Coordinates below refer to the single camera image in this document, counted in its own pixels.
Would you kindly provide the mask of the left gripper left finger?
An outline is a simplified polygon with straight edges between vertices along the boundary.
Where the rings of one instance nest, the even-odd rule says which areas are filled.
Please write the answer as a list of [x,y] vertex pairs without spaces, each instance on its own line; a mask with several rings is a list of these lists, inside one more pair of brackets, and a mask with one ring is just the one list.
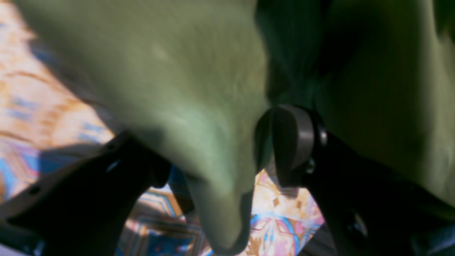
[[172,164],[128,132],[1,205],[1,245],[28,256],[112,256],[139,197]]

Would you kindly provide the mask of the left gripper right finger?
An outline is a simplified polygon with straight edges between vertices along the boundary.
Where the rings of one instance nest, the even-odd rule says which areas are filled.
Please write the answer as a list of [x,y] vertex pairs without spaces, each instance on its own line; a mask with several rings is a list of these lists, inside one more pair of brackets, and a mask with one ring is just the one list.
[[293,105],[272,110],[278,183],[306,188],[339,256],[453,256],[454,208],[361,157]]

